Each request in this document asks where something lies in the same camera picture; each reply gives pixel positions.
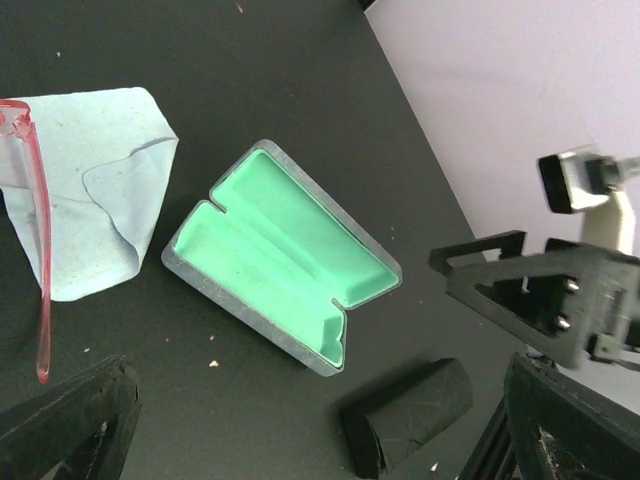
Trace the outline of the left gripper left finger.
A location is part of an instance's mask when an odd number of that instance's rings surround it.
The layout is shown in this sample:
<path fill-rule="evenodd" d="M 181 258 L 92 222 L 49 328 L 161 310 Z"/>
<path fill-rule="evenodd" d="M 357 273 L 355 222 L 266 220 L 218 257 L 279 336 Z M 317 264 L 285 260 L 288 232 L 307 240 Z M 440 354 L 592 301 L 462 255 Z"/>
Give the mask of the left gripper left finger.
<path fill-rule="evenodd" d="M 132 363 L 106 358 L 1 412 L 1 477 L 118 479 L 140 412 Z"/>

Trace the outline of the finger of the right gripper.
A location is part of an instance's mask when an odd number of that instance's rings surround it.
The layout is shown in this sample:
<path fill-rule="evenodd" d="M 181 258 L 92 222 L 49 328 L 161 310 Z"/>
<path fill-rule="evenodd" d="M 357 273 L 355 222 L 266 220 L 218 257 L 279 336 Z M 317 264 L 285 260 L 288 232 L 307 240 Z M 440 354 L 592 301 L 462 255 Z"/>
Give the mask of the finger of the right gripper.
<path fill-rule="evenodd" d="M 554 362 L 577 369 L 590 322 L 589 282 L 561 259 L 506 259 L 449 266 L 447 293 Z"/>
<path fill-rule="evenodd" d="M 496 251 L 499 260 L 518 257 L 522 254 L 525 238 L 524 231 L 512 230 L 471 242 L 435 248 L 429 253 L 429 266 L 440 274 L 449 274 L 454 269 L 450 261 L 455 258 L 489 251 Z"/>

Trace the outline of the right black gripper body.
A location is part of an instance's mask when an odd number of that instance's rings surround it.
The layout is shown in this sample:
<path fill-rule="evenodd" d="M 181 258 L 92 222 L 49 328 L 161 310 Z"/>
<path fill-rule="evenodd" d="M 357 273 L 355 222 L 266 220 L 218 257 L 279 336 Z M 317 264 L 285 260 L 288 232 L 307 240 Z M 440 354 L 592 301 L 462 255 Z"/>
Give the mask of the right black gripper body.
<path fill-rule="evenodd" d="M 578 369 L 591 361 L 637 371 L 639 353 L 639 259 L 584 243 L 550 239 L 545 254 L 561 271 L 551 276 L 554 340 L 567 341 L 550 357 Z"/>

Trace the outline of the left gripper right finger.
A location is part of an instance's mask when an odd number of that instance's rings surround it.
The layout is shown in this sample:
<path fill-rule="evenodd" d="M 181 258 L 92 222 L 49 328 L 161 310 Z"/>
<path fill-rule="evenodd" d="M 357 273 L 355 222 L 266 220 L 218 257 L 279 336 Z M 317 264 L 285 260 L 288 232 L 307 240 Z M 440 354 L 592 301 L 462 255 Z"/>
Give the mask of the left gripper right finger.
<path fill-rule="evenodd" d="M 637 479 L 639 416 L 522 354 L 504 379 L 511 442 L 524 479 Z"/>

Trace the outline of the green lined glasses case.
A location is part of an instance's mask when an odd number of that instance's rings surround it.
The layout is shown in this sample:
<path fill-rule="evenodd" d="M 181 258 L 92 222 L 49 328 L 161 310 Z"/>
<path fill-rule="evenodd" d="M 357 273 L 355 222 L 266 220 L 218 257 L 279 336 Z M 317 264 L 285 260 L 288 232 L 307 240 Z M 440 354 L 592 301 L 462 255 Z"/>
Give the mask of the green lined glasses case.
<path fill-rule="evenodd" d="M 269 139 L 196 204 L 162 262 L 323 377 L 344 368 L 348 312 L 402 282 L 393 256 Z"/>

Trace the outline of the black glasses case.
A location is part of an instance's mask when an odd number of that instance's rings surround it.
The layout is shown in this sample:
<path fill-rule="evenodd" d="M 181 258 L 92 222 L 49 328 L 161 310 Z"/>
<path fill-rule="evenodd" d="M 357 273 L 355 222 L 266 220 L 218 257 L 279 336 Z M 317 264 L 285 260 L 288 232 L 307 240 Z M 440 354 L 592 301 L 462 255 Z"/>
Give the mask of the black glasses case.
<path fill-rule="evenodd" d="M 400 466 L 473 406 L 461 362 L 443 358 L 382 383 L 340 411 L 347 446 L 361 479 Z"/>

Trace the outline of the light blue cloth upper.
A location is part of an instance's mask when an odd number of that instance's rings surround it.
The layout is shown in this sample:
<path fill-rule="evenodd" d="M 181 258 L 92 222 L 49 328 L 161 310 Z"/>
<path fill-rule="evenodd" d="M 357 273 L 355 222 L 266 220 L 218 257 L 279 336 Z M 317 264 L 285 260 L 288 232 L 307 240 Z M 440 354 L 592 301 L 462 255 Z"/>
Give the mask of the light blue cloth upper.
<path fill-rule="evenodd" d="M 51 205 L 52 287 L 75 301 L 141 270 L 179 139 L 142 87 L 26 98 Z"/>

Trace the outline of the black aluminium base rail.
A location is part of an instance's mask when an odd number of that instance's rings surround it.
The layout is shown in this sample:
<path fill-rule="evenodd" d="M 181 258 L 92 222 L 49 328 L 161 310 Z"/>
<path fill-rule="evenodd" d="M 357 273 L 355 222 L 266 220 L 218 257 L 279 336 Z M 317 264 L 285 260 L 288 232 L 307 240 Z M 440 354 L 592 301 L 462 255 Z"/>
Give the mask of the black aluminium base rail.
<path fill-rule="evenodd" d="M 458 478 L 512 479 L 516 465 L 505 402 L 501 399 Z"/>

